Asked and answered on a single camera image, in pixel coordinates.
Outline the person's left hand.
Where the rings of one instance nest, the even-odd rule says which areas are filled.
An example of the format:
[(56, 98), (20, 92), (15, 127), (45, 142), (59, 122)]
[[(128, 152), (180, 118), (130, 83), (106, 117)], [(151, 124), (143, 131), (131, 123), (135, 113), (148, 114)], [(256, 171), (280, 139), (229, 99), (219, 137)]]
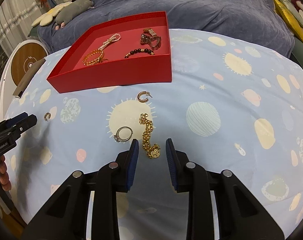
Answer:
[(4, 191), (10, 191), (12, 188), (7, 172), (6, 157), (4, 155), (0, 156), (0, 184)]

